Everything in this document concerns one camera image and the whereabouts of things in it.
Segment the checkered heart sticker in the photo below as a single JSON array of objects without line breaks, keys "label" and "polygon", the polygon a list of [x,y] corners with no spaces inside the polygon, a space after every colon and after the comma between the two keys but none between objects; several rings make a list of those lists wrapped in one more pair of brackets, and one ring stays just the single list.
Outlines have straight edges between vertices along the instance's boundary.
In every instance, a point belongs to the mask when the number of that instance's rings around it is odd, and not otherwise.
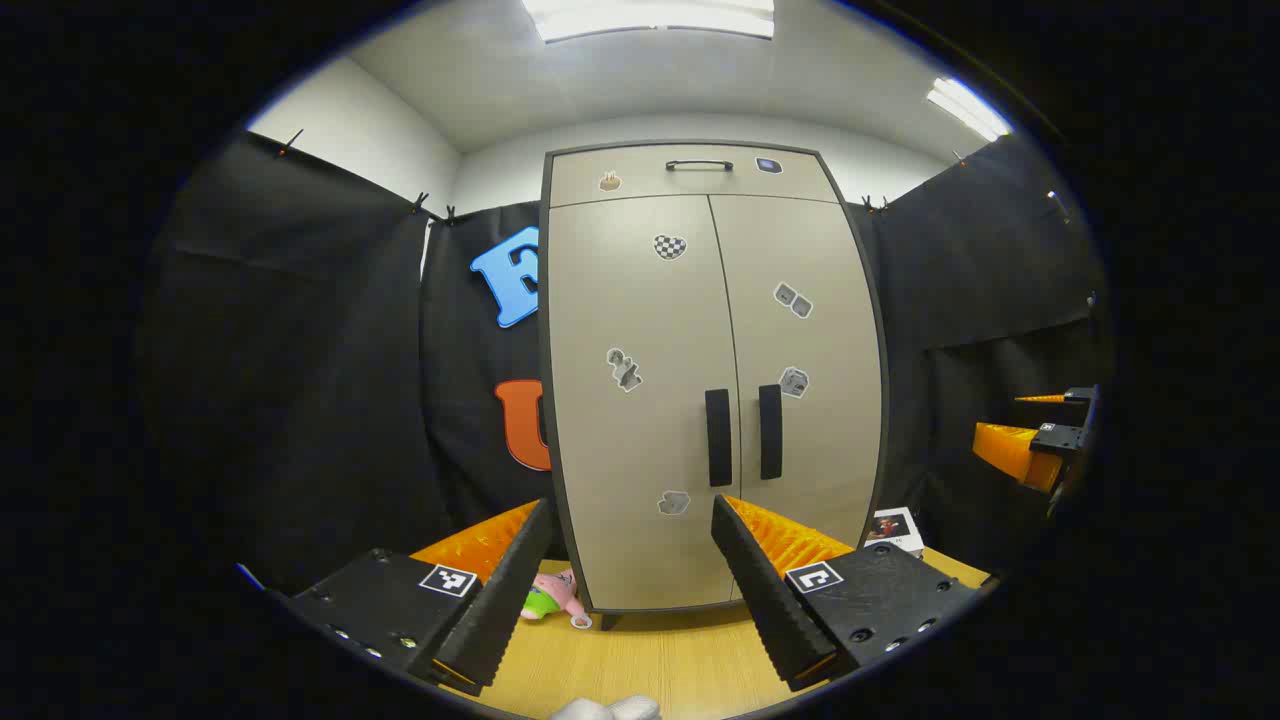
[{"label": "checkered heart sticker", "polygon": [[671,237],[666,234],[659,234],[653,238],[653,250],[658,254],[658,258],[663,260],[675,260],[685,254],[685,249],[689,243],[685,242],[682,237]]}]

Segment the black handle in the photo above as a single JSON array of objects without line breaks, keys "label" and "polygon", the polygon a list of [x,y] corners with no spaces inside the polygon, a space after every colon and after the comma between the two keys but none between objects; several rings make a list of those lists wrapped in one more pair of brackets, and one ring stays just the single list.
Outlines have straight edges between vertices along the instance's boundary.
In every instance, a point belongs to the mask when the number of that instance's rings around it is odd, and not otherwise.
[{"label": "black handle", "polygon": [[707,457],[712,487],[733,484],[733,441],[730,437],[728,391],[707,391]]},{"label": "black handle", "polygon": [[733,169],[733,163],[728,160],[667,160],[667,169],[675,170],[676,165],[724,165],[724,172]]},{"label": "black handle", "polygon": [[760,386],[760,479],[782,477],[782,386]]}]

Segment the white wall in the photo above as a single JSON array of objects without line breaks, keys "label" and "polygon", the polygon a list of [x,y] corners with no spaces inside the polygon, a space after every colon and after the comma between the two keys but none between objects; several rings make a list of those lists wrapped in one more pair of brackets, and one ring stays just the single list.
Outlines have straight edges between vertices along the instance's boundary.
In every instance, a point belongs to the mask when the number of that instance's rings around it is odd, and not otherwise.
[{"label": "white wall", "polygon": [[538,200],[548,150],[628,140],[740,140],[817,150],[845,200],[893,200],[947,168],[938,160],[863,135],[753,115],[636,115],[526,135],[462,156],[452,197],[470,213]]},{"label": "white wall", "polygon": [[288,142],[408,200],[431,195],[424,206],[444,215],[460,155],[398,95],[340,58],[259,114],[248,129]]}]

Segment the ceiling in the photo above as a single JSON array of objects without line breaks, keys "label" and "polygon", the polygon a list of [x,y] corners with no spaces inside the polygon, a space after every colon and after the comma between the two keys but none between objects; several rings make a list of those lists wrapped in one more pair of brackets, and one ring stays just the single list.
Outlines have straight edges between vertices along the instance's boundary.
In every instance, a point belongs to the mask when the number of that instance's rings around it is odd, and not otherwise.
[{"label": "ceiling", "polygon": [[530,132],[653,113],[782,117],[951,163],[984,141],[924,100],[940,72],[833,0],[777,0],[772,41],[630,31],[547,45],[520,0],[408,15],[352,59],[461,152]]}]

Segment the black curtain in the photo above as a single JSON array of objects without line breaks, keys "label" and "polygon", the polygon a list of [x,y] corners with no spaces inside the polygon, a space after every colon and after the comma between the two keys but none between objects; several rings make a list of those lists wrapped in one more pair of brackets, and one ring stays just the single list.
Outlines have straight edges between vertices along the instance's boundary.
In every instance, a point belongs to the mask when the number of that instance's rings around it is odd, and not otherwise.
[{"label": "black curtain", "polygon": [[246,133],[179,193],[137,346],[148,478],[191,557],[300,591],[370,547],[452,530],[420,406],[426,222]]},{"label": "black curtain", "polygon": [[1087,219],[1015,136],[887,208],[850,208],[888,356],[881,506],[909,506],[927,544],[1004,571],[1043,528],[1047,498],[974,456],[973,428],[1011,421],[1015,396],[1103,380]]},{"label": "black curtain", "polygon": [[[462,527],[536,498],[554,507],[552,474],[526,468],[508,452],[503,406],[494,395],[498,383],[541,379],[538,315],[499,327],[493,292],[484,275],[471,270],[479,255],[538,227],[539,205],[506,205],[463,215],[453,225],[436,223],[428,243],[422,405],[447,479],[448,512]],[[558,520],[553,528],[548,555],[567,559]]]}]

